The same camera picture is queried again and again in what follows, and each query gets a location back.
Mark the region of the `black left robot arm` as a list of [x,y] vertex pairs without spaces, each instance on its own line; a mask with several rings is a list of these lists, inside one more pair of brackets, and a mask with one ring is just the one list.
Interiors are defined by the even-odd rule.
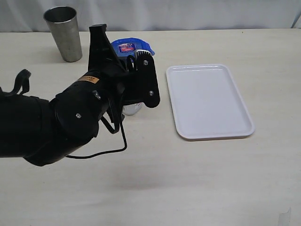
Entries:
[[123,132],[123,107],[142,99],[142,57],[121,60],[105,25],[90,28],[87,72],[51,100],[28,96],[31,73],[23,69],[11,91],[0,93],[0,155],[45,166],[89,143],[103,124]]

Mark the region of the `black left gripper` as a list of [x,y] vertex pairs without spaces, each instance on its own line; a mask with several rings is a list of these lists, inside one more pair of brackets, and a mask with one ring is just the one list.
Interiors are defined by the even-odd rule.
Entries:
[[137,59],[118,59],[107,35],[107,24],[89,27],[88,72],[76,81],[76,102],[84,106],[108,105],[109,98],[121,105],[141,102]]

